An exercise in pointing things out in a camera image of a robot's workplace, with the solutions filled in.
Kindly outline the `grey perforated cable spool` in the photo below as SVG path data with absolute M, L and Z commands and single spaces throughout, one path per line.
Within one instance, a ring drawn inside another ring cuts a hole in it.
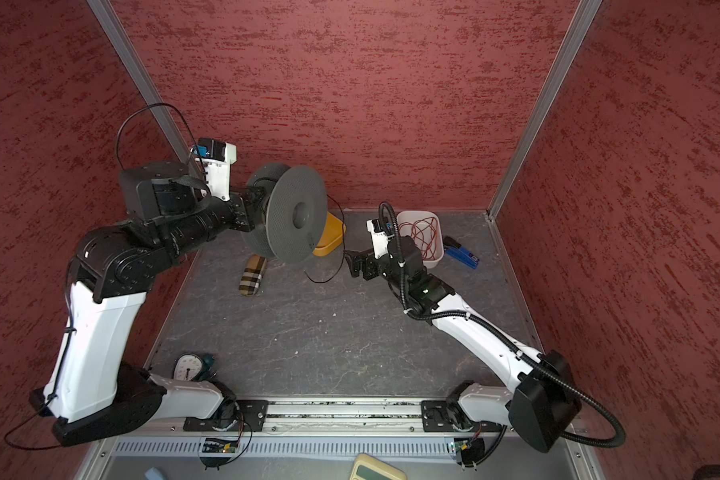
M 327 220 L 327 193 L 320 173 L 309 166 L 269 163 L 248 180 L 265 191 L 254 211 L 255 228 L 242 235 L 254 254 L 294 264 L 312 255 Z

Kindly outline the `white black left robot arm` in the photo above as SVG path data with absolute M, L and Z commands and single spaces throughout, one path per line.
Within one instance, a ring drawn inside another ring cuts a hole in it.
M 52 434 L 71 447 L 139 429 L 151 420 L 197 418 L 243 427 L 235 394 L 217 381 L 171 380 L 124 362 L 139 309 L 164 271 L 220 233 L 249 232 L 267 193 L 246 186 L 222 199 L 188 166 L 157 161 L 123 169 L 128 218 L 91 231 L 67 270 L 68 320 L 51 379 L 30 395 Z

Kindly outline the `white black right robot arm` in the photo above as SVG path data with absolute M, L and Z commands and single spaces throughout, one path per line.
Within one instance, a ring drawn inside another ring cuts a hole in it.
M 420 259 L 408 258 L 405 274 L 387 254 L 376 258 L 369 249 L 344 254 L 350 274 L 365 280 L 383 278 L 406 304 L 404 312 L 450 335 L 480 359 L 503 383 L 493 392 L 465 381 L 447 397 L 449 422 L 465 431 L 476 423 L 511 427 L 529 446 L 548 452 L 581 410 L 581 401 L 523 361 L 522 355 L 550 367 L 554 374 L 571 378 L 558 354 L 545 356 L 513 339 L 482 318 L 447 283 L 429 273 Z

